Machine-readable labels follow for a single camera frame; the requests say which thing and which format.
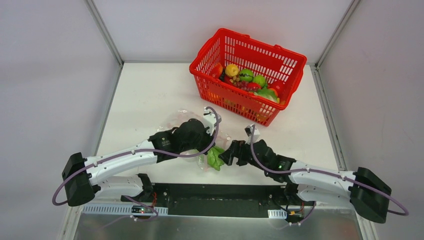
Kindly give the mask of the napa cabbage toy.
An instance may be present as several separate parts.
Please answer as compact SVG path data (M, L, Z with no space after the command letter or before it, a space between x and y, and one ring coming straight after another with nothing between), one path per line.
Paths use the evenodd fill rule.
M219 157L219 155L224 151L225 150L219 146L213 146L207 152L207 164L216 171L220 171L221 166L225 164L224 161Z

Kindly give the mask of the clear zip top bag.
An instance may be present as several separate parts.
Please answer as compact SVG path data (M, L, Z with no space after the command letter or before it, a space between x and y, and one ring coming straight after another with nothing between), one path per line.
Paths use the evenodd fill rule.
M225 164L219 158L226 148L230 146L232 137L222 130L217 134L208 133L210 129L207 127L207 121L198 114L186 109L180 109L171 115L159 126L158 132L170 132L173 140L177 141L177 145L181 146L182 155L195 155L203 151L210 145L214 136L216 136L214 145L207 152L189 157L188 161L198 160L200 169L207 171L214 169L220 171Z

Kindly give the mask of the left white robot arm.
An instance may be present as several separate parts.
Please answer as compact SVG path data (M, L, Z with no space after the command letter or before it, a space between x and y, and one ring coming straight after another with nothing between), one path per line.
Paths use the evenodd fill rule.
M191 118L178 127L158 131L141 143L114 153L90 157L74 153L61 173L63 182L59 187L66 195L63 204L77 207L92 201L105 191L102 183L135 167L181 158L183 152L192 150L206 154L215 144L218 128L218 123L204 125Z

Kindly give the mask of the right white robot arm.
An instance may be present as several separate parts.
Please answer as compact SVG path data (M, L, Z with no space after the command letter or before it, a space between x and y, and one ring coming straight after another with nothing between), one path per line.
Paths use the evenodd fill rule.
M316 167L275 153L264 140L253 145L234 140L218 157L229 166L237 159L238 166L255 166L274 181L287 183L283 196L290 205L300 201L328 203L352 208L374 223L386 222L389 199L384 195L391 195L392 189L368 168L335 171Z

